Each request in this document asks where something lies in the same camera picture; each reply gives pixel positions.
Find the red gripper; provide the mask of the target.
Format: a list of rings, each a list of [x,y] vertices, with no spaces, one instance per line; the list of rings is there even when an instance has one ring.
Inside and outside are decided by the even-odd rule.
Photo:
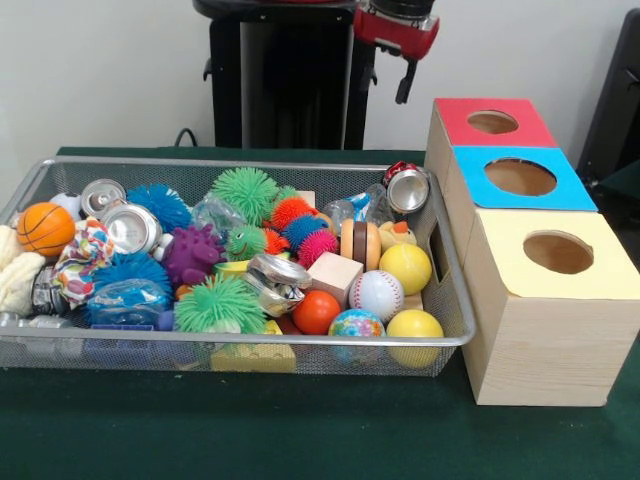
[[[417,60],[428,54],[439,28],[440,19],[435,15],[422,20],[409,20],[389,16],[373,7],[356,8],[355,36],[366,44],[406,58],[406,74],[400,80],[395,97],[397,104],[408,102],[417,71]]]

